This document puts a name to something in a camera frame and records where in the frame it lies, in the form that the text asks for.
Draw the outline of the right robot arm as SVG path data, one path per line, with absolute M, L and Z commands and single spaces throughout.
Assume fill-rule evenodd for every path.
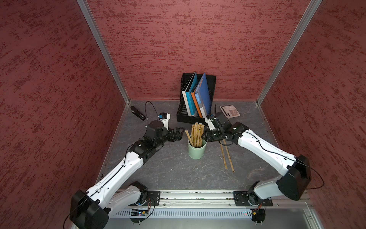
M 239 122 L 233 125 L 217 125 L 212 130 L 206 130 L 203 139 L 206 142 L 231 141 L 262 158 L 279 173 L 276 178 L 258 181 L 251 186 L 247 196 L 252 206 L 258 206 L 264 200 L 277 196 L 300 200 L 311 181 L 307 157 L 282 151 Z

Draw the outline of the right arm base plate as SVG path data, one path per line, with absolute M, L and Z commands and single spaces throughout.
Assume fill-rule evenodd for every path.
M 233 192 L 235 205 L 237 207 L 272 207 L 273 202 L 270 198 L 260 199 L 255 193 L 248 191 L 234 191 Z

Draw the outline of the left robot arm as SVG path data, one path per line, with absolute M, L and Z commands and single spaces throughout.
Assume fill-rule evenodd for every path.
M 168 123 L 168 120 L 149 123 L 145 135 L 128 147 L 125 157 L 111 172 L 86 191 L 78 190 L 72 196 L 68 218 L 75 226 L 79 229 L 103 229 L 115 209 L 145 201 L 147 188 L 139 182 L 120 193 L 116 203 L 112 198 L 122 184 L 166 142 L 182 139 L 185 129 L 167 128 Z

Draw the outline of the green metal cup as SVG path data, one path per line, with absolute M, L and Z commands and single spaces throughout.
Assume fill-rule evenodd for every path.
M 191 145 L 190 141 L 188 141 L 188 155 L 190 158 L 198 160 L 203 157 L 205 153 L 207 142 L 203 140 L 203 145 L 199 148 L 195 148 Z

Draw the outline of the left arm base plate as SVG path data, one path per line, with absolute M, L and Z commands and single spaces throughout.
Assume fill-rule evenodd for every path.
M 149 206 L 149 204 L 152 204 L 153 206 L 159 206 L 160 204 L 160 197 L 161 192 L 160 191 L 146 191 L 142 194 L 142 197 L 139 198 L 138 202 L 133 203 L 129 205 L 130 207 L 140 207 L 140 206 Z

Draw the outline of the paper straw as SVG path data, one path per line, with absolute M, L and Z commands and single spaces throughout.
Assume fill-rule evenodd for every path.
M 229 164 L 230 164 L 231 170 L 234 173 L 235 170 L 234 170 L 234 166 L 233 166 L 233 163 L 232 163 L 232 160 L 231 160 L 231 156 L 230 156 L 230 153 L 229 153 L 229 150 L 228 150 L 228 144 L 226 143 L 226 140 L 223 140 L 223 142 L 224 142 L 224 145 L 225 145 L 225 149 L 226 149 L 226 153 L 227 153 L 227 156 L 228 156 L 228 160 L 229 160 Z
M 226 163 L 225 154 L 224 154 L 224 148 L 223 148 L 223 145 L 222 145 L 222 143 L 221 143 L 220 141 L 219 141 L 219 144 L 220 144 L 220 148 L 221 148 L 221 152 L 222 152 L 222 158 L 223 158 L 223 162 L 224 162 L 225 169 L 228 169 L 228 167 L 227 167 L 227 163 Z

